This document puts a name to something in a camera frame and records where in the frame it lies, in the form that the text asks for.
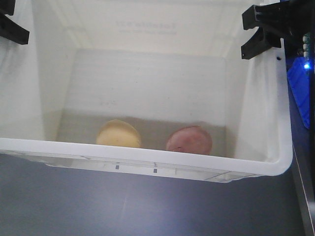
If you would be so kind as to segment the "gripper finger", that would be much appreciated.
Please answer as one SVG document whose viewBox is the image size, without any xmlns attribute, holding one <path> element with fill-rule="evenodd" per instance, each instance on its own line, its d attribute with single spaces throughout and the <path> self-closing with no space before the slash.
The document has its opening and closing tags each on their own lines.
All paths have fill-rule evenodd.
<svg viewBox="0 0 315 236">
<path fill-rule="evenodd" d="M 15 10 L 15 0 L 0 0 L 0 13 L 12 16 Z"/>
<path fill-rule="evenodd" d="M 15 43 L 26 45 L 29 42 L 30 32 L 5 15 L 0 15 L 0 36 Z"/>
</svg>

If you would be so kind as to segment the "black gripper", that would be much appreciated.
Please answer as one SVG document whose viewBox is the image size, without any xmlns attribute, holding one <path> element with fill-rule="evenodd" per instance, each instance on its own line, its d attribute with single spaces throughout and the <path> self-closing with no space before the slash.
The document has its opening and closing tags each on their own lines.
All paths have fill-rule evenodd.
<svg viewBox="0 0 315 236">
<path fill-rule="evenodd" d="M 287 4 L 252 5 L 242 13 L 243 29 L 259 27 L 256 33 L 241 46 L 242 59 L 250 60 L 271 49 L 281 48 L 280 37 L 267 30 L 283 30 L 288 23 L 289 35 L 296 42 L 284 40 L 287 58 L 304 56 L 307 34 L 311 31 L 314 0 L 281 0 Z"/>
</svg>

